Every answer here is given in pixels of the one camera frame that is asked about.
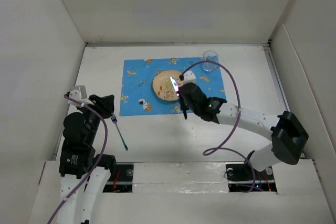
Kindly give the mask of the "iridescent fork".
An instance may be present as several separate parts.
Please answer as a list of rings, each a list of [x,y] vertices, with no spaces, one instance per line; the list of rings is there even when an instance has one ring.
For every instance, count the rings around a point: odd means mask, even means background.
[[[111,114],[110,119],[111,119],[111,121],[113,122],[113,124],[115,125],[115,127],[116,127],[116,129],[117,129],[117,132],[118,132],[118,134],[119,134],[119,137],[120,137],[120,139],[121,139],[121,142],[122,142],[122,144],[123,144],[124,149],[125,149],[126,151],[128,151],[128,146],[127,146],[127,144],[126,144],[126,142],[125,142],[125,140],[124,140],[124,138],[123,138],[123,136],[122,136],[122,133],[121,133],[119,127],[118,127],[118,120],[117,120],[117,118],[116,118],[116,116],[115,116],[114,113]]]

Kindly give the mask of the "iridescent knife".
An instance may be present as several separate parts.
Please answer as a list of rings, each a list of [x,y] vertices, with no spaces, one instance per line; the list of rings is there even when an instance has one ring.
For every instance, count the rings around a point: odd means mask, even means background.
[[[176,93],[176,96],[179,97],[179,85],[177,84],[176,80],[173,77],[170,77],[170,81],[172,83],[172,87],[174,92]]]

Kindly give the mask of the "beige bird-pattern plate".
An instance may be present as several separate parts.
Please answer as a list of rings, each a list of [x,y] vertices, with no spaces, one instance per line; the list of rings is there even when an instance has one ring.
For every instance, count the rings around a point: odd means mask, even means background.
[[[173,88],[171,77],[177,82],[178,86],[182,84],[180,75],[182,73],[178,70],[163,70],[158,72],[153,78],[152,89],[155,95],[166,102],[175,102],[178,96]]]

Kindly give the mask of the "blue patterned cloth placemat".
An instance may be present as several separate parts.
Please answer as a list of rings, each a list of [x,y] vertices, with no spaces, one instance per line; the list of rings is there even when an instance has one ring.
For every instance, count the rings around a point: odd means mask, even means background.
[[[201,57],[125,60],[121,88],[120,116],[179,114],[180,104],[159,99],[152,81],[158,72],[178,70],[201,61]]]

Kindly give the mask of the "clear plastic cup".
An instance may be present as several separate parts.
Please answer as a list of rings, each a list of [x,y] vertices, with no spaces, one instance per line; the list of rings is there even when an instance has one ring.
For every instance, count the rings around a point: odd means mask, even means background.
[[[218,53],[213,50],[208,50],[203,53],[203,60],[205,61],[202,63],[202,68],[204,71],[212,72],[217,70],[219,66],[215,64],[218,62]]]

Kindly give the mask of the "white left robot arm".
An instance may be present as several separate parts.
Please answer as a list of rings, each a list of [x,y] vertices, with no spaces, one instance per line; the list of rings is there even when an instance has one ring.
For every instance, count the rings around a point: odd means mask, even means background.
[[[60,204],[50,217],[57,223],[92,223],[94,211],[108,180],[117,175],[116,159],[93,147],[100,124],[103,145],[108,140],[106,119],[113,116],[114,96],[80,95],[72,90],[64,96],[78,112],[64,119],[64,142],[60,156]]]

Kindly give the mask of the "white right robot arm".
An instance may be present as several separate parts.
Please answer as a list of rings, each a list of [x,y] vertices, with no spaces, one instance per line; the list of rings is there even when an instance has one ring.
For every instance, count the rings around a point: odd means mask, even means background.
[[[232,125],[256,133],[270,144],[249,153],[249,162],[243,165],[243,173],[254,179],[267,167],[278,163],[296,165],[309,139],[309,134],[298,118],[289,111],[281,115],[266,115],[227,102],[217,97],[207,97],[194,83],[176,88],[181,110],[191,110],[207,122]]]

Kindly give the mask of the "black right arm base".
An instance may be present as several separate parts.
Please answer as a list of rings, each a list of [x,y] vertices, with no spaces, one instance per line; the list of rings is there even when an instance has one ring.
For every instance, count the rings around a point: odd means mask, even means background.
[[[257,155],[253,158],[254,152],[251,151],[247,159],[252,161],[253,165],[257,165],[257,168],[264,168],[261,171],[255,170],[255,167],[252,170],[247,161],[225,163],[224,177],[228,179],[229,192],[247,192],[253,182],[252,191],[277,191],[272,165],[279,163],[279,160],[270,153],[267,153],[265,157]]]

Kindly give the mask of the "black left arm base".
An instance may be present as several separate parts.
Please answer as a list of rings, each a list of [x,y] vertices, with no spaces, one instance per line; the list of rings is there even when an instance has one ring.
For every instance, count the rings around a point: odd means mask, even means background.
[[[106,185],[104,193],[131,193],[133,191],[133,163],[117,163],[115,173],[111,175]]]

